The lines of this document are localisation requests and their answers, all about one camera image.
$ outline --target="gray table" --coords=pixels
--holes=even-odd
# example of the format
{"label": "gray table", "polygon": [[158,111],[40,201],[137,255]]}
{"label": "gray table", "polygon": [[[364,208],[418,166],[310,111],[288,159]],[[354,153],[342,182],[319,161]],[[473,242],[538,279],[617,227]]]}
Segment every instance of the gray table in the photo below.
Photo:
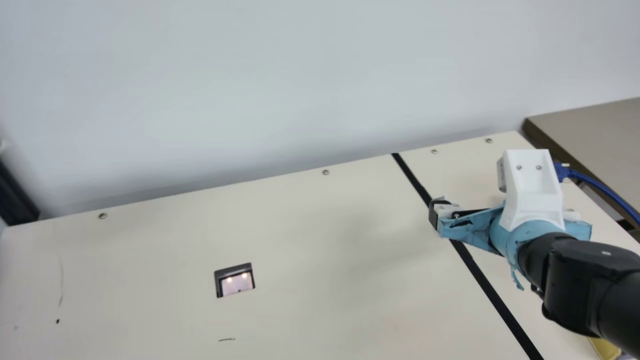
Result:
{"label": "gray table", "polygon": [[529,117],[523,130],[536,147],[548,148],[555,159],[600,180],[640,209],[640,98]]}

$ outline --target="black strip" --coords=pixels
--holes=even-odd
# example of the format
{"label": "black strip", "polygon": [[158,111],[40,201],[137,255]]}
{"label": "black strip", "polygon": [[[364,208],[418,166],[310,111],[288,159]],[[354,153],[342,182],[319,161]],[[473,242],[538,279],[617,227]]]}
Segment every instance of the black strip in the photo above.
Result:
{"label": "black strip", "polygon": [[[422,186],[422,184],[420,184],[420,181],[418,181],[411,169],[409,169],[400,154],[394,153],[392,154],[392,156],[396,160],[396,163],[400,166],[400,169],[402,169],[402,171],[404,172],[406,178],[415,188],[415,191],[418,192],[424,203],[427,205],[427,207],[429,207],[431,196],[429,195],[427,190]],[[509,327],[509,330],[511,330],[513,336],[516,338],[516,340],[518,340],[520,346],[522,347],[522,350],[524,350],[524,352],[529,356],[529,359],[543,359],[536,346],[533,345],[533,342],[531,341],[531,339],[529,339],[527,333],[524,332],[524,330],[518,323],[518,320],[516,320],[513,314],[511,314],[511,311],[509,310],[507,305],[505,305],[504,301],[502,301],[500,295],[498,295],[489,280],[486,278],[486,276],[484,276],[484,273],[482,273],[482,270],[480,270],[480,267],[471,256],[471,253],[469,253],[469,250],[467,249],[465,244],[460,241],[451,239],[449,239],[449,241],[451,242],[451,245],[453,245],[453,248],[456,249],[458,255],[465,263],[471,274],[474,276],[474,278],[476,278],[478,285],[480,285],[480,288],[482,288],[486,297],[489,298],[489,301],[493,304],[495,310],[498,312],[498,314],[500,314],[500,317],[502,318],[504,323],[507,325],[507,327]]]}
{"label": "black strip", "polygon": [[40,212],[0,162],[0,217],[7,225],[20,225],[38,220]]}
{"label": "black strip", "polygon": [[617,223],[618,223],[618,225],[620,225],[620,227],[622,227],[627,232],[636,230],[635,227],[633,225],[631,225],[631,223],[626,221],[625,219],[618,220]]}

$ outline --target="black line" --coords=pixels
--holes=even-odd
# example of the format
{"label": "black line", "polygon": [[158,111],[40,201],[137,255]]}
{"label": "black line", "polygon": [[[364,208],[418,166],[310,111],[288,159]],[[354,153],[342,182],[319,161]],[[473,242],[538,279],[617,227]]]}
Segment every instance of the black line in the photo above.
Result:
{"label": "black line", "polygon": [[[429,203],[431,202],[432,198],[427,190],[422,186],[422,184],[420,184],[420,181],[418,181],[411,169],[409,169],[409,166],[407,166],[400,154],[394,153],[392,154],[392,156],[396,160],[398,166],[400,166],[400,169],[402,169],[402,171],[404,172],[406,178],[415,188],[415,191],[418,192],[426,206],[429,207]],[[513,336],[516,338],[516,340],[518,340],[520,346],[522,347],[522,350],[524,350],[524,352],[529,356],[529,359],[543,359],[536,346],[533,345],[533,342],[531,341],[531,339],[529,339],[527,333],[524,332],[524,330],[518,323],[518,320],[516,320],[513,314],[511,314],[511,311],[504,303],[504,301],[502,301],[500,295],[498,295],[489,280],[486,278],[486,276],[484,276],[484,273],[482,273],[482,270],[474,260],[473,256],[471,256],[471,253],[469,252],[465,244],[460,241],[451,239],[449,239],[449,241],[451,242],[451,245],[453,245],[453,248],[456,249],[456,252],[458,252],[458,255],[465,263],[471,274],[474,276],[474,278],[476,278],[478,285],[480,285],[480,288],[484,291],[486,297],[492,303],[498,314],[500,314],[500,317],[502,318],[504,323],[507,325],[507,327],[509,327],[509,330],[511,331]]]}
{"label": "black line", "polygon": [[617,223],[618,223],[618,225],[620,225],[620,227],[622,227],[627,232],[636,230],[635,227],[633,225],[631,225],[631,223],[626,221],[625,219],[618,220]]}

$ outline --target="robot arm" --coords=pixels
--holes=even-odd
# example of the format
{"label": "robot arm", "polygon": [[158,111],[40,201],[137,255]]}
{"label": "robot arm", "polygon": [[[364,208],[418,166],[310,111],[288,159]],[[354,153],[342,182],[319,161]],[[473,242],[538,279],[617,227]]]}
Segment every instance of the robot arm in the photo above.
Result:
{"label": "robot arm", "polygon": [[441,197],[429,205],[438,233],[503,256],[542,299],[543,315],[578,334],[603,337],[640,358],[640,256],[589,242],[591,226],[563,211],[546,150],[510,150],[498,161],[505,203],[464,210]]}

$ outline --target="white table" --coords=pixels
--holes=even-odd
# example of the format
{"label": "white table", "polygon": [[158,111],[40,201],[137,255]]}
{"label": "white table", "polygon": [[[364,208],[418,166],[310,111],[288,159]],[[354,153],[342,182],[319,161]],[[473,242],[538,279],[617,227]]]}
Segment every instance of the white table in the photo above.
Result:
{"label": "white table", "polygon": [[[403,153],[433,195],[498,203],[517,133]],[[0,241],[0,359],[526,359],[391,156],[55,218]],[[580,190],[594,240],[637,243]],[[469,248],[545,359],[595,359],[504,259]],[[256,288],[216,298],[251,262]]]}

